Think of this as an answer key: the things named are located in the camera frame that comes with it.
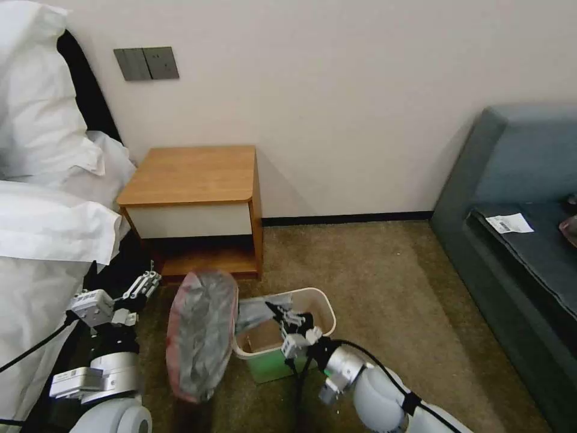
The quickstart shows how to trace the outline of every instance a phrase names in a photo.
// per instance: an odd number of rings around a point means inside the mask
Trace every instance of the wooden nightstand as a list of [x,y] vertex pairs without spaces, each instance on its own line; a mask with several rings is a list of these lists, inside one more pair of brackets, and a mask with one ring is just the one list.
[[164,276],[212,268],[260,278],[254,146],[150,149],[117,202]]

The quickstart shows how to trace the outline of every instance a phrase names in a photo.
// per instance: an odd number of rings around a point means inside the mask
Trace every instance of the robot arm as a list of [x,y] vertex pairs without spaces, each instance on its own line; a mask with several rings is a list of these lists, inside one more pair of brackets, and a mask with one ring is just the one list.
[[[372,431],[472,433],[443,409],[423,402],[405,387],[395,372],[362,347],[345,340],[323,337],[322,331],[313,326],[309,313],[295,313],[272,304],[269,308],[281,327],[281,351],[285,362],[294,366],[295,357],[306,355],[327,374],[319,394],[325,404],[332,404],[339,395],[353,388],[356,412],[361,422]],[[375,365],[347,350],[345,345],[362,351]]]
[[139,345],[134,325],[161,278],[153,270],[146,271],[119,299],[112,299],[104,290],[80,293],[72,299],[69,311],[91,330],[91,362],[89,367],[55,375],[50,396],[95,405],[78,420],[72,433],[152,432],[150,412],[139,395]]

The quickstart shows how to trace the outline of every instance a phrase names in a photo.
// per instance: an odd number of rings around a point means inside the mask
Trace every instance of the baseboard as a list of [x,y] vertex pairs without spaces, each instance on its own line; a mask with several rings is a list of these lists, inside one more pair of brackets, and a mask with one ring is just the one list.
[[302,226],[306,224],[370,223],[373,221],[429,220],[432,210],[419,212],[355,213],[353,215],[280,216],[263,218],[263,226]]

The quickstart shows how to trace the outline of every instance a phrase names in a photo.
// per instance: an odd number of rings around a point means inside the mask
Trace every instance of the plastic bag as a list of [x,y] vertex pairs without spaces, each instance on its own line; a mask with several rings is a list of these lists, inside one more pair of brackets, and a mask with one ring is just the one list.
[[220,383],[236,333],[273,318],[265,301],[292,307],[289,293],[239,301],[239,289],[226,272],[189,273],[172,302],[166,333],[166,367],[172,392],[199,403]]

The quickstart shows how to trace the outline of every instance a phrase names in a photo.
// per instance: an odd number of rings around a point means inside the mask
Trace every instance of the gray sofa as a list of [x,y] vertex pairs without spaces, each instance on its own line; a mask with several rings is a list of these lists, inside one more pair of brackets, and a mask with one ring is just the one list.
[[[577,192],[577,106],[485,109],[432,227],[554,431],[577,432],[577,248],[557,225]],[[522,213],[534,233],[485,217]]]

